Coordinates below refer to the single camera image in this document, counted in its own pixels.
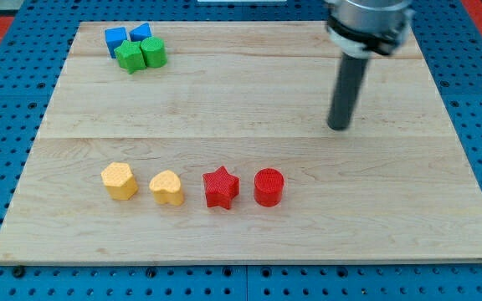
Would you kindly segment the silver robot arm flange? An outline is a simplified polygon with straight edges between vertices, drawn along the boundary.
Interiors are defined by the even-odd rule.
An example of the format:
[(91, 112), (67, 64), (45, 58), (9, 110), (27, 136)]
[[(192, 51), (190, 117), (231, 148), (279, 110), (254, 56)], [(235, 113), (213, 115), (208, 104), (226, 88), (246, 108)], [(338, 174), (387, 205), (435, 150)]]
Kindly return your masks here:
[(326, 30), (343, 53), (369, 59), (388, 56), (408, 39), (414, 15), (412, 0), (325, 0)]

